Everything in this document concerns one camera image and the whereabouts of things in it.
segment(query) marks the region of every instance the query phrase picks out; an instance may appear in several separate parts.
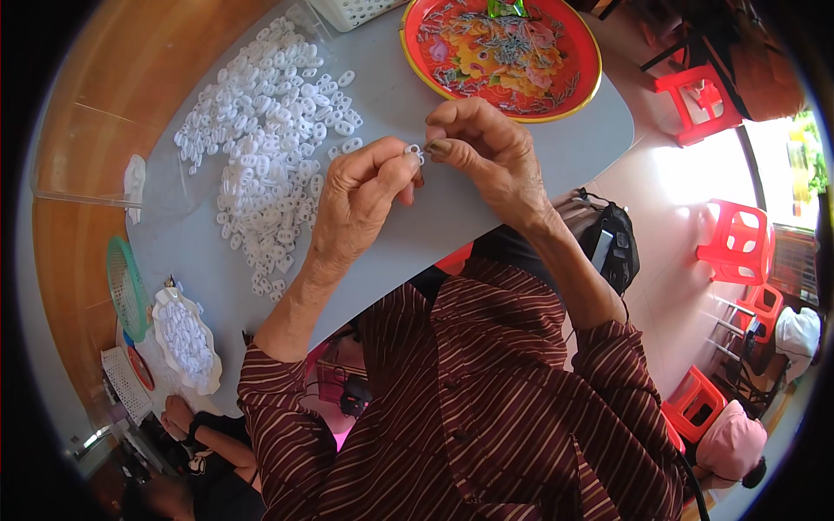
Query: black bag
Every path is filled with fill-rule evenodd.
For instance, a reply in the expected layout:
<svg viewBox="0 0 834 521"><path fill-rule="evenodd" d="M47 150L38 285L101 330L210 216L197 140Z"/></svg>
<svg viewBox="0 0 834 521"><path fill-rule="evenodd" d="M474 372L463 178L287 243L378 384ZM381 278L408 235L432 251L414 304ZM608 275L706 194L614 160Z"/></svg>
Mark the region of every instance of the black bag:
<svg viewBox="0 0 834 521"><path fill-rule="evenodd" d="M593 193L588 193L584 188L580 188L580 198L587 201L589 195L606 201L608 206L600 211L596 223L591 224L582 233L579 245L590 260L594 256L602 230L614 236L600 274L617 294L622 296L626 289L631 286L637 272L640 271L640 257L637 255L637 241L634 239L631 219L625 210L608 199L603 199Z"/></svg>

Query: sleeve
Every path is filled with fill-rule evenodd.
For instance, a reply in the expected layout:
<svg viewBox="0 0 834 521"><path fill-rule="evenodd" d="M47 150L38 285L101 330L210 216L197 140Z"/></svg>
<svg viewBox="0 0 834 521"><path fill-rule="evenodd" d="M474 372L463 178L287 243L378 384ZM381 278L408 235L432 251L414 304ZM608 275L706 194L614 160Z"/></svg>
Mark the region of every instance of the sleeve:
<svg viewBox="0 0 834 521"><path fill-rule="evenodd" d="M336 456L327 424L299 405L305 365L277 362L252 344L240 371L238 403L258 461L264 519L311 518Z"/></svg>
<svg viewBox="0 0 834 521"><path fill-rule="evenodd" d="M678 468L684 483L682 467L668 465L677 461L677 451L661 415L661 396L646 369L642 335L631 323L616 321L578 331L574 372L605 400L653 460L667 471Z"/></svg>

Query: red tray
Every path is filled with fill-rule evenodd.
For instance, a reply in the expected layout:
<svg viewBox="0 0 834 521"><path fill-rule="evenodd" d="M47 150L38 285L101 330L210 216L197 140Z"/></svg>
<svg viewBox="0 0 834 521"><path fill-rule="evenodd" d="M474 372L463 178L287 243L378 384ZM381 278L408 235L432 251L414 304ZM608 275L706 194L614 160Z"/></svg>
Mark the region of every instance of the red tray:
<svg viewBox="0 0 834 521"><path fill-rule="evenodd" d="M448 99L479 96L521 123L579 112L602 76L600 48L561 0L527 0L529 18L489 19L487 0L414 0L399 40L409 65Z"/></svg>

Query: pile of white plastic parts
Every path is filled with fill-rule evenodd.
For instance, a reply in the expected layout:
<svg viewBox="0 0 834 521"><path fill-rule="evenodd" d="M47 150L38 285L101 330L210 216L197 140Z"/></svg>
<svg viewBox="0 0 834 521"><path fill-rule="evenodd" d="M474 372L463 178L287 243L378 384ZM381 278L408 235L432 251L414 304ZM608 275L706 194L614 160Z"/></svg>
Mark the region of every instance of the pile of white plastic parts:
<svg viewBox="0 0 834 521"><path fill-rule="evenodd" d="M169 301L159 309L162 335L168 350L195 387L205 387L214 366L214 356L206 344L206 330L194 313L181 302Z"/></svg>
<svg viewBox="0 0 834 521"><path fill-rule="evenodd" d="M285 284L269 276L276 268L287 273L300 226L312 230L319 209L324 177L319 161L309 158L329 129L348 137L362 125L352 99L339 90L353 82L354 72L314 79L324 59L294 31L295 23L281 17L262 29L220 70L218 83L199 94L173 138L180 159L193 163L191 175L204 153L229 155L217 197L221 236L232 249L243 246L254 268L252 291L273 302ZM332 160L361 147L361 139L351 138L328 155Z"/></svg>

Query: forearm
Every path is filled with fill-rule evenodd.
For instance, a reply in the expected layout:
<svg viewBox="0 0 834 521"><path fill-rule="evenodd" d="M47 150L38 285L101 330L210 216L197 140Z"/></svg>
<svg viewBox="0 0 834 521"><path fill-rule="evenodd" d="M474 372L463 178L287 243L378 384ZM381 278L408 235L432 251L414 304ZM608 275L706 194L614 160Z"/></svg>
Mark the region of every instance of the forearm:
<svg viewBox="0 0 834 521"><path fill-rule="evenodd" d="M553 276L574 328L593 328L611 320L626 322L620 297L597 273L553 208L531 217L518 231Z"/></svg>
<svg viewBox="0 0 834 521"><path fill-rule="evenodd" d="M313 253L311 249L298 276L255 334L255 345L279 362L307 358L315 323L344 276L325 267Z"/></svg>
<svg viewBox="0 0 834 521"><path fill-rule="evenodd" d="M235 467L254 467L256 464L255 454L251 448L231 436L206 427L205 425L197 427L197 430L194 432L194 439L220 454L223 459Z"/></svg>

